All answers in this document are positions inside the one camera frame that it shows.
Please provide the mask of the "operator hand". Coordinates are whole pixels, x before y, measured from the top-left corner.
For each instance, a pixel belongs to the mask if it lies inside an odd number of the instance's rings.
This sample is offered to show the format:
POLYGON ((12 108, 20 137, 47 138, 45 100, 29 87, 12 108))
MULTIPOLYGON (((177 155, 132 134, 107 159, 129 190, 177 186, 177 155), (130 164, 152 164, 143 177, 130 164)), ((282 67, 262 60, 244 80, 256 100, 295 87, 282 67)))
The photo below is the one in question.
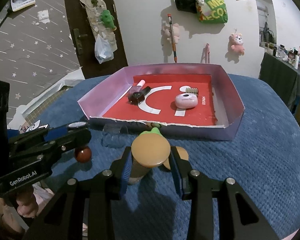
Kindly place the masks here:
POLYGON ((34 196, 33 186, 23 188, 15 195, 15 200, 8 201, 0 197, 0 226, 9 233, 23 233, 25 228, 21 217, 34 218, 38 212, 38 204, 34 196))

